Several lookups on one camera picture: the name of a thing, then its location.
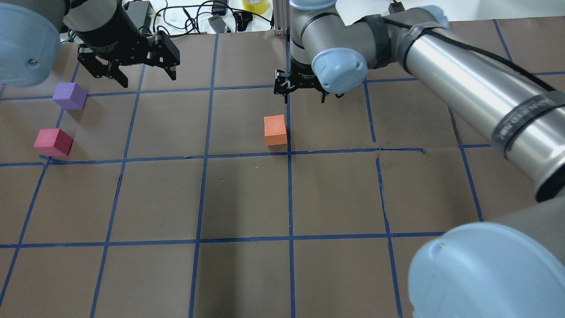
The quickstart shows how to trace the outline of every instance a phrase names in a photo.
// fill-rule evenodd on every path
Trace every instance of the orange block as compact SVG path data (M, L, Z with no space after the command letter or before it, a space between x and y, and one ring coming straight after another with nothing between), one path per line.
M267 146L286 145L286 125L284 115L266 116L265 141Z

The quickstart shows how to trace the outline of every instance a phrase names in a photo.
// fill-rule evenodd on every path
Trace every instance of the light blue joint cap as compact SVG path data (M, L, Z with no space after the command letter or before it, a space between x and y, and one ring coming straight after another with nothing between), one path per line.
M367 77L367 60L349 48L331 48L318 53L312 70L322 87L332 94L343 94L359 86Z
M437 22L444 26L444 28L449 29L449 21L447 20L447 16L445 16L444 11L442 8L438 6L423 6L417 7L428 11L430 14L436 18Z
M47 79L59 54L59 32L40 14L0 3L0 84L27 87Z
M302 11L316 11L335 5L337 0L290 0L293 8Z
M565 267L516 229L467 224L420 248L408 295L415 318L565 317Z

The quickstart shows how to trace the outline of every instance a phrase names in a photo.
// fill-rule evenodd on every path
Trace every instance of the black strap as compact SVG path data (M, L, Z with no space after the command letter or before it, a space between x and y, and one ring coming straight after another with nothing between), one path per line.
M516 138L536 119L550 111L565 106L565 93L560 91L545 92L527 99L514 107L496 125L490 144L502 151L504 158L510 151Z
M377 65L373 69L387 66L390 58L390 37L385 20L380 14L374 14L364 16L355 23L359 22L366 22L375 38Z

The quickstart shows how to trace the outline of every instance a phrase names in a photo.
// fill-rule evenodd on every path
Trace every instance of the purple block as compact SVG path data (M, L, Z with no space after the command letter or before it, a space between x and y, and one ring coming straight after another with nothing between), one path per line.
M76 83L59 83L55 88L53 100L62 109L82 109L86 101L86 92Z

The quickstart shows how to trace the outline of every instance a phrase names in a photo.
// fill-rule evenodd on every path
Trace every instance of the red block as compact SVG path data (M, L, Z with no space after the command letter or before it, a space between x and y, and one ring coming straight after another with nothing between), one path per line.
M72 138L59 128L41 129L37 135L34 148L42 154L53 156L67 156L71 150Z

